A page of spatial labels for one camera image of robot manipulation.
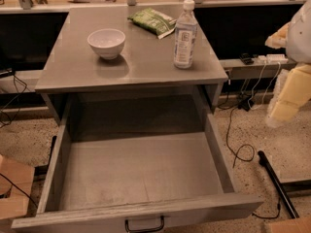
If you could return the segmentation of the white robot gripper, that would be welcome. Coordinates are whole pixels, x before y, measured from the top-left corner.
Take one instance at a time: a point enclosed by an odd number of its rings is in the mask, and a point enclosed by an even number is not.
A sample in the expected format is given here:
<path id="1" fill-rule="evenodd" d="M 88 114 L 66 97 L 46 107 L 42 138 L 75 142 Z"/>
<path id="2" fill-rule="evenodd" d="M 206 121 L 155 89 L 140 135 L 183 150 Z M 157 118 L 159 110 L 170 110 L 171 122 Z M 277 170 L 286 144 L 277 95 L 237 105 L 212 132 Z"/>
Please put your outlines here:
<path id="1" fill-rule="evenodd" d="M 303 4 L 290 23 L 270 35 L 265 45 L 276 50 L 286 47 L 290 59 L 303 62 L 291 71 L 282 69 L 277 77 L 265 118 L 269 127 L 276 128 L 290 121 L 311 99 L 311 0 Z"/>

